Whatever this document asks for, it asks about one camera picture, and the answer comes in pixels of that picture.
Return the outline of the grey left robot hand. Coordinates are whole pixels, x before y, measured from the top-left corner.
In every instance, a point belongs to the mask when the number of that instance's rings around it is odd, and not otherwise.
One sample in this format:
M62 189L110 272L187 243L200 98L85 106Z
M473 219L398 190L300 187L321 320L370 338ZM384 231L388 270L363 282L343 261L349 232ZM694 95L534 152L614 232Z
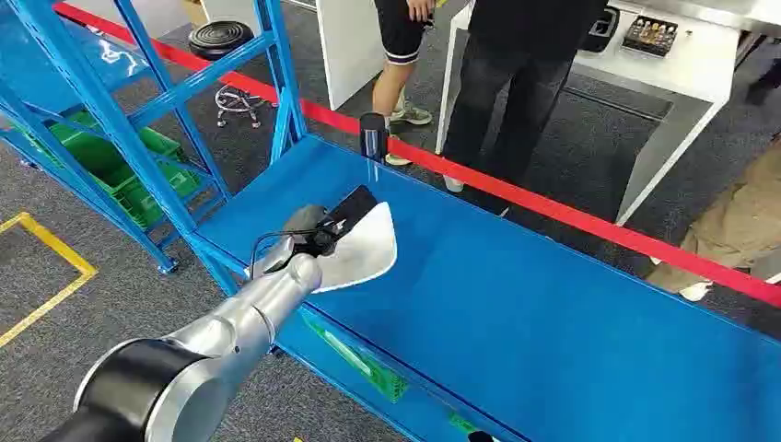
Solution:
M316 204L299 208L284 224L283 231L293 236L295 252L327 256L334 252L338 240L377 204L368 187L361 184L331 210Z

